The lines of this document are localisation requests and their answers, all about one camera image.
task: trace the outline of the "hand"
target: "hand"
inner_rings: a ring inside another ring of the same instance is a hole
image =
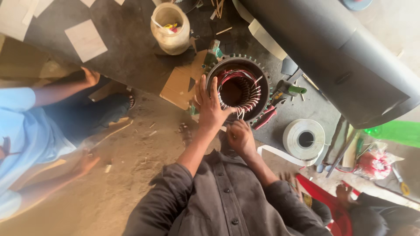
[[[236,112],[235,108],[226,108],[222,110],[217,92],[217,77],[214,77],[211,83],[211,97],[208,96],[206,90],[206,76],[202,75],[200,82],[195,82],[195,93],[193,104],[200,112],[198,121],[199,131],[217,132],[223,125],[227,117]]]
[[[84,70],[85,76],[86,76],[86,84],[89,87],[93,87],[98,84],[99,78],[101,77],[101,74],[96,71],[91,71],[85,67],[81,67]]]
[[[83,149],[82,158],[75,167],[75,174],[78,177],[84,176],[98,163],[100,157],[95,154],[89,154],[88,149]]]
[[[255,148],[251,127],[244,120],[234,121],[231,125],[228,124],[226,133],[229,145],[245,162],[252,158],[261,158]]]
[[[302,191],[300,190],[299,182],[294,174],[291,172],[282,172],[278,175],[280,180],[289,183],[291,189],[297,193],[299,201],[303,203]]]

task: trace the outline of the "man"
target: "man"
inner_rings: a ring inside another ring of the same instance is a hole
[[[352,221],[357,236],[420,236],[420,212],[361,193],[351,197],[352,187],[338,185],[336,194]]]
[[[83,171],[19,191],[9,189],[29,168],[74,151],[85,138],[118,121],[134,104],[132,96],[122,94],[92,102],[87,96],[107,78],[100,80],[99,73],[83,70],[85,75],[79,80],[70,76],[38,89],[0,89],[0,220],[87,173],[85,167],[90,169],[97,158],[83,158],[79,168]]]
[[[196,84],[199,128],[176,163],[163,168],[156,184],[131,213],[124,236],[296,235],[330,236],[286,181],[257,154],[249,124],[227,126],[221,152],[204,155],[234,109],[221,110],[213,79]]]

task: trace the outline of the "green plastic object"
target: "green plastic object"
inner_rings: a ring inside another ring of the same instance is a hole
[[[304,94],[304,93],[306,93],[306,88],[301,88],[301,87],[296,87],[296,86],[291,85],[289,87],[288,91],[299,93],[299,94]]]
[[[390,121],[364,130],[376,139],[391,140],[407,146],[420,148],[420,123],[411,121]]]

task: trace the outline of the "light blue shirt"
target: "light blue shirt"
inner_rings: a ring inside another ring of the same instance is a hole
[[[10,153],[0,160],[0,219],[15,213],[21,196],[8,188],[32,166],[52,162],[76,149],[42,108],[32,108],[30,88],[0,89],[0,146],[10,138]]]

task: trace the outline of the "roll of insulation tape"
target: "roll of insulation tape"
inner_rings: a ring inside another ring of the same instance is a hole
[[[325,133],[313,120],[299,119],[291,122],[283,133],[284,148],[301,160],[318,157],[324,148]]]

